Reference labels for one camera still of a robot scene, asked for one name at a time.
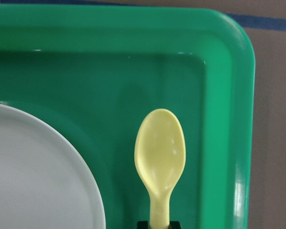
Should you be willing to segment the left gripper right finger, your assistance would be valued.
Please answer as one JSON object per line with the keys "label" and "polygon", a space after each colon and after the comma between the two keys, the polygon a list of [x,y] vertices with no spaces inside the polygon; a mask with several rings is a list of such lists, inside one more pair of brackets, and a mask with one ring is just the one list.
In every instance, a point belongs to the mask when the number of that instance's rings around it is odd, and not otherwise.
{"label": "left gripper right finger", "polygon": [[170,221],[168,229],[181,229],[181,224],[179,221]]}

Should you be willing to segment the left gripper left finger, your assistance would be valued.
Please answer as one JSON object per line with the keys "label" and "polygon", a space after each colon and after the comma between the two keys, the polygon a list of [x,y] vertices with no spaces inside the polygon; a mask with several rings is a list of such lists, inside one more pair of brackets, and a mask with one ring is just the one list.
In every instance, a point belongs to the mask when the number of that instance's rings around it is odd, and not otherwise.
{"label": "left gripper left finger", "polygon": [[148,221],[138,221],[137,222],[137,229],[149,229]]}

